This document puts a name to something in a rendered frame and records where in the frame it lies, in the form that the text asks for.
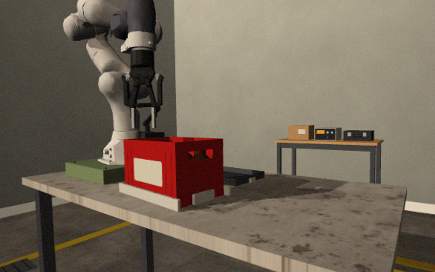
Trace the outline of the red plastic crate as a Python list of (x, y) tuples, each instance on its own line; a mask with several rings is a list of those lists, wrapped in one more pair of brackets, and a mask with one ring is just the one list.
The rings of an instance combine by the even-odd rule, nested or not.
[[(169, 142), (164, 142), (169, 141)], [(125, 183), (180, 199), (192, 205), (192, 194), (215, 190), (224, 195), (223, 139), (149, 137), (123, 139)], [(206, 150), (210, 159), (189, 161), (189, 153)]]

